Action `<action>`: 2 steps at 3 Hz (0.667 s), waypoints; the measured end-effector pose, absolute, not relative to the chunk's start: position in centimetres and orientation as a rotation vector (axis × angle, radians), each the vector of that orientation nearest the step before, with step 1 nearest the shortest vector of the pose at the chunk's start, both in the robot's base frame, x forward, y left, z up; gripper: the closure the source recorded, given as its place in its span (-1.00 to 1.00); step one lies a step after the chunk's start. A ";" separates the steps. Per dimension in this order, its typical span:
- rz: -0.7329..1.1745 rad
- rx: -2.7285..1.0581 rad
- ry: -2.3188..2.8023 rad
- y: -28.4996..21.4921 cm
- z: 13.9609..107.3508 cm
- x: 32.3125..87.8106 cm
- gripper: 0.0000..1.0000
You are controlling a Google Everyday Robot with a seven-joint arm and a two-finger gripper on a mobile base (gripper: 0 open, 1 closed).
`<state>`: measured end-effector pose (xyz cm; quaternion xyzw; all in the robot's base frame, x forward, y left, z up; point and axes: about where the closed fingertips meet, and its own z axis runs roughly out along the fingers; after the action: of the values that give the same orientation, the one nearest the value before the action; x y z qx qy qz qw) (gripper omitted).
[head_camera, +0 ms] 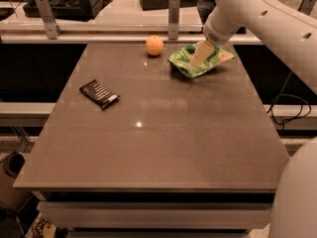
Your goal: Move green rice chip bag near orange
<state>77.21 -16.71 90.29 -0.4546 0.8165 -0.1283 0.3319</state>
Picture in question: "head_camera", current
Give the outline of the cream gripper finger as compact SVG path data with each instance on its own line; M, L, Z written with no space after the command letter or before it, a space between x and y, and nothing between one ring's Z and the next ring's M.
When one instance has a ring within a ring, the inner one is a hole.
M214 46L208 41L201 41L197 44L193 57L198 60L205 61L215 51Z
M195 68L198 68L203 64L203 59L199 56L192 56L189 64Z

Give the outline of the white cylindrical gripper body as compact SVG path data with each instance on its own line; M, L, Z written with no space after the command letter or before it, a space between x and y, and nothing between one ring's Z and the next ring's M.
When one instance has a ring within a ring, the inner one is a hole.
M219 46L227 43L240 28L239 24L232 22L216 6L203 26L203 35L208 42Z

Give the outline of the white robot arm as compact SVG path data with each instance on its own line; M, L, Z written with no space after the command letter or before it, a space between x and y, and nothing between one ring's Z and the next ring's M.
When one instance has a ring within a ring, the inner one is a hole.
M317 20L278 0L216 0L203 35L213 45L227 43L246 27L317 93Z

